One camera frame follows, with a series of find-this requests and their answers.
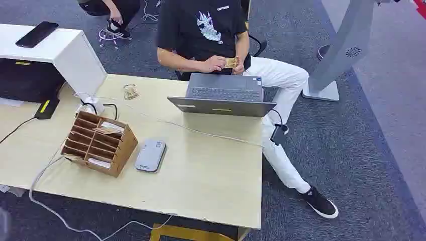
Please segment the person's right hand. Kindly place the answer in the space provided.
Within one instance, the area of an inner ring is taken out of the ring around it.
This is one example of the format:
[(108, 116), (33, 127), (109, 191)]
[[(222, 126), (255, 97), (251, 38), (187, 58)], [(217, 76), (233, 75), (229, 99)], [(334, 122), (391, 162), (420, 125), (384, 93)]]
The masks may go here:
[(211, 56), (207, 60), (201, 62), (200, 72), (212, 73), (215, 71), (222, 71), (226, 66), (226, 58), (222, 56)]

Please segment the person's left hand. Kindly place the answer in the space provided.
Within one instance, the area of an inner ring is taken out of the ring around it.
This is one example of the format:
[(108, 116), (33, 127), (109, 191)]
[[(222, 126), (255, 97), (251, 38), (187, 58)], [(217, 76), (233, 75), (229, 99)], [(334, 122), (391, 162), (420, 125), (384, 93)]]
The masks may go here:
[(243, 73), (245, 71), (244, 59), (241, 59), (240, 57), (236, 56), (235, 61), (236, 61), (237, 65), (235, 66), (235, 68), (232, 69), (232, 74), (233, 75), (243, 75)]

